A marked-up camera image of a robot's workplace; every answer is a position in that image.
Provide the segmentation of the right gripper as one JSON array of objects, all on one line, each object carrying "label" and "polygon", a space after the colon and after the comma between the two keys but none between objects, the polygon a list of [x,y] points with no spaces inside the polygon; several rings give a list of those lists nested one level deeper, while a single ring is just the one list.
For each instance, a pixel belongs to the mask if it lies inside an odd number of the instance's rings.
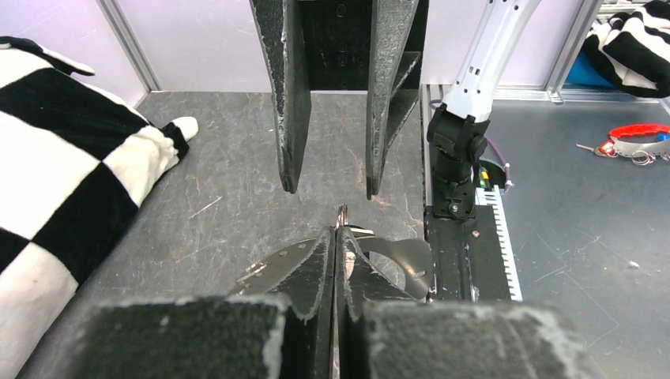
[{"label": "right gripper", "polygon": [[421,53],[405,50],[418,1],[252,0],[269,75],[284,191],[295,193],[311,91],[367,90],[367,198],[379,194],[394,134],[417,101],[402,90]]}]

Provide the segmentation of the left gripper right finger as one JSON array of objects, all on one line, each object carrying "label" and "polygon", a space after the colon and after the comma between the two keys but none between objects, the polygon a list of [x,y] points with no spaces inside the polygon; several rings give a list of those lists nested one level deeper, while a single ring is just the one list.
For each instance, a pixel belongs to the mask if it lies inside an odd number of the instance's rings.
[{"label": "left gripper right finger", "polygon": [[343,378],[595,378],[572,320],[537,302],[420,302],[337,230]]}]

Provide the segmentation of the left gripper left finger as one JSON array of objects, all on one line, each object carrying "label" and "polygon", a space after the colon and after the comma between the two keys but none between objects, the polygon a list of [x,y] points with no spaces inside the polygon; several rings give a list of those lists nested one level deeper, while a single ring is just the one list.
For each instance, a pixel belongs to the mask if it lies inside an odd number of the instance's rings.
[{"label": "left gripper left finger", "polygon": [[65,378],[328,378],[335,230],[259,261],[229,295],[94,309]]}]

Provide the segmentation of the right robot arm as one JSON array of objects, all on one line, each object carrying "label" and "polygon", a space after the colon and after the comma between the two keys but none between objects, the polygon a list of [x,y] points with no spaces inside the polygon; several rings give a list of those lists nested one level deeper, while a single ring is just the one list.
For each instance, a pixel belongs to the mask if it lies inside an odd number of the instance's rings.
[{"label": "right robot arm", "polygon": [[[473,177],[501,76],[538,4],[489,1],[455,82],[427,128],[438,218],[475,215]],[[270,79],[277,161],[286,192],[298,188],[314,90],[367,93],[366,190],[379,193],[386,157],[420,97],[425,1],[253,1]]]}]

